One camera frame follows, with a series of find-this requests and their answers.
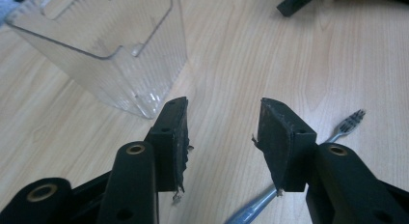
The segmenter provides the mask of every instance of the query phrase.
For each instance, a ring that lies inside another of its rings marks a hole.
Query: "toothbrush handle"
[[[251,223],[276,196],[277,189],[274,184],[272,184],[257,198],[233,214],[225,224]]]
[[[329,139],[327,139],[324,143],[335,143],[341,136],[342,136],[342,134],[337,133],[337,134],[331,136]]]

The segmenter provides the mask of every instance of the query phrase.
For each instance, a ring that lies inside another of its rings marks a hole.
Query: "blue toothbrush handle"
[[[225,224],[251,223],[276,196],[277,189],[274,184],[272,184],[257,198],[233,214]]]

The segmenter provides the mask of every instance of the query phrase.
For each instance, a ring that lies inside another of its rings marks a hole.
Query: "transparent plastic box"
[[[5,21],[102,102],[149,119],[186,61],[179,0],[26,0]]]

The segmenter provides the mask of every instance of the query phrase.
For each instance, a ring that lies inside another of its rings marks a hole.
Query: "wooden table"
[[[365,108],[339,143],[376,177],[409,190],[409,7],[314,0],[291,18],[282,0],[181,0],[188,61],[168,100],[187,96],[186,193],[160,194],[161,223],[223,223],[272,183],[251,141],[262,97],[290,106],[324,141]],[[154,121],[100,103],[10,28],[0,29],[0,209],[30,182],[76,187],[110,170],[117,149]],[[276,198],[254,223],[309,223],[305,193]]]

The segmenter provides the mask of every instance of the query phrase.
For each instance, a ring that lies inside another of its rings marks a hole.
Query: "table surface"
[[[191,144],[181,202],[161,193],[161,223],[223,223],[272,183],[257,132],[260,99],[286,103],[324,141],[339,140],[380,180],[409,190],[409,7],[314,0],[291,18],[283,0],[181,0],[188,60],[167,100],[187,96]],[[112,168],[117,149],[154,120],[99,102],[8,27],[0,29],[0,209],[30,182],[76,187]],[[254,223],[310,223],[305,193],[276,198]]]

